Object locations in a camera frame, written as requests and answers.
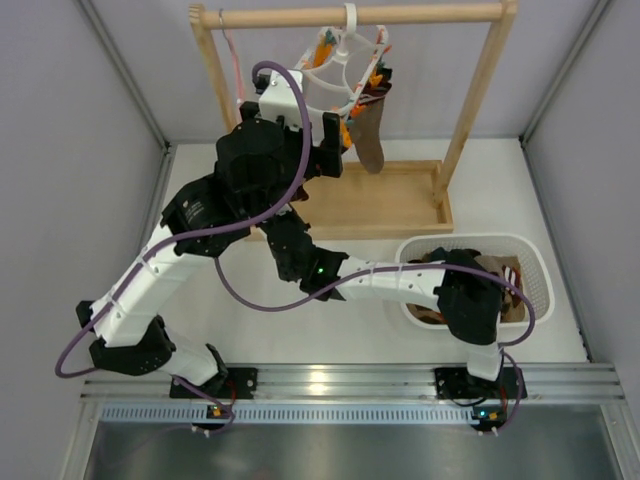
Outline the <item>white plastic clip hanger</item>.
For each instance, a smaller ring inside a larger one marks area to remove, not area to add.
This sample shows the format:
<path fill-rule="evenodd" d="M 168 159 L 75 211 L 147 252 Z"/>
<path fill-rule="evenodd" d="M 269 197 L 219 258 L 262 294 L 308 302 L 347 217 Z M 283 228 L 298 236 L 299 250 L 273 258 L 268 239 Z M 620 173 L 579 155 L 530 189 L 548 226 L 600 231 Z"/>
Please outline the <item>white plastic clip hanger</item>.
<path fill-rule="evenodd" d="M 370 33 L 358 32 L 359 16 L 352 3 L 344 5 L 346 24 L 325 26 L 298 60 L 302 90 L 308 111 L 347 117 L 369 80 L 379 76 L 376 68 L 390 49 L 389 33 L 377 25 Z"/>

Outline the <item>navy sock with bear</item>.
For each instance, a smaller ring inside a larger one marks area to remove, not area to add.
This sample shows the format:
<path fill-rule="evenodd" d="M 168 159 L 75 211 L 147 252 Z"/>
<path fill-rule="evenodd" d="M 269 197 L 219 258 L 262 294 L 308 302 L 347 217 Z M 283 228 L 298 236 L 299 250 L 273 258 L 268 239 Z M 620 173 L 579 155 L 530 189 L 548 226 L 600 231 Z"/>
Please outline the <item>navy sock with bear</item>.
<path fill-rule="evenodd" d="M 454 252 L 464 253 L 465 255 L 471 258 L 476 258 L 481 255 L 480 251 L 475 249 L 470 249 L 470 248 L 447 250 L 443 247 L 438 247 L 432 251 L 426 252 L 421 257 L 421 262 L 430 263 L 430 262 L 437 262 L 437 261 L 446 261 L 450 257 L 450 255 Z"/>

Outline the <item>brown striped sock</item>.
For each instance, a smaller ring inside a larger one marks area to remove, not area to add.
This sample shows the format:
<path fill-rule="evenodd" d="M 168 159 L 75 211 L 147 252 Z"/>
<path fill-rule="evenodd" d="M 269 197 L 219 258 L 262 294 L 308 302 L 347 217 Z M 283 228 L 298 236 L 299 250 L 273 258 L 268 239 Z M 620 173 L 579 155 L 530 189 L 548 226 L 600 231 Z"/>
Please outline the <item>brown striped sock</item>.
<path fill-rule="evenodd" d="M 517 256 L 479 255 L 474 260 L 487 272 L 523 290 L 521 264 Z M 501 323 L 519 323 L 527 319 L 527 310 L 522 299 L 512 290 L 502 288 Z"/>

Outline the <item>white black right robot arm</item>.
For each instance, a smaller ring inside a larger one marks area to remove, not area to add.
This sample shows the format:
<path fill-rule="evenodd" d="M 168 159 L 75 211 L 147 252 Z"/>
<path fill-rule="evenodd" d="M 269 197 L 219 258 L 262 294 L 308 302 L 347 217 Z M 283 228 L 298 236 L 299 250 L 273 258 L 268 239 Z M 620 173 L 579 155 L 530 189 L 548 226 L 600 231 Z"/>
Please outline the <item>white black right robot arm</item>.
<path fill-rule="evenodd" d="M 436 313 L 467 352 L 468 375 L 499 379 L 503 361 L 497 326 L 502 278 L 484 270 L 465 250 L 442 250 L 426 263 L 376 263 L 320 248 L 296 212 L 259 224 L 281 280 L 295 282 L 319 301 L 380 299 Z"/>

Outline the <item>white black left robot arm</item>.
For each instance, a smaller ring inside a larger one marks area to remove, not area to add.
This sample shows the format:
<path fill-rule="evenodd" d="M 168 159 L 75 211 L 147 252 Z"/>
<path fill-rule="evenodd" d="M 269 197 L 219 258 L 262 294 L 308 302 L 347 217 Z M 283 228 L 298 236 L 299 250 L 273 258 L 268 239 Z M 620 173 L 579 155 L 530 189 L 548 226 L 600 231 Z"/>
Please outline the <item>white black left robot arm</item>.
<path fill-rule="evenodd" d="M 102 298 L 76 308 L 94 369 L 132 377 L 162 371 L 215 395 L 228 371 L 216 348 L 170 333 L 159 311 L 191 276 L 219 258 L 252 227 L 267 235 L 280 277 L 317 288 L 325 254 L 291 208 L 303 183 L 343 171 L 341 119 L 321 114 L 323 138 L 313 143 L 310 116 L 290 120 L 255 102 L 215 144 L 213 171 L 181 187 L 161 213 L 149 243 Z"/>

